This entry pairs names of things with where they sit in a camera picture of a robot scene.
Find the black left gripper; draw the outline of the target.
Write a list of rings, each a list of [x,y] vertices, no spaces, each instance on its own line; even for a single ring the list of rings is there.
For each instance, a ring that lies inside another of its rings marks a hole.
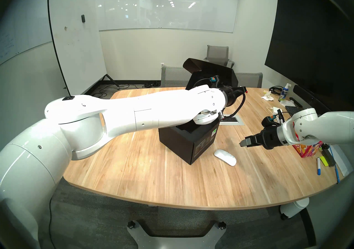
[[[245,89],[246,89],[245,86],[231,87],[229,85],[225,85],[225,93],[227,96],[225,107],[229,107],[233,105],[239,96],[246,93]]]

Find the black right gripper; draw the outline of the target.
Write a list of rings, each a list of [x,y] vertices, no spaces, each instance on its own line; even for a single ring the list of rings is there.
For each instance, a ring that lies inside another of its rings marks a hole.
[[[266,150],[272,150],[279,146],[279,138],[277,133],[278,127],[265,127],[260,133],[245,137],[239,144],[244,147],[263,146]]]

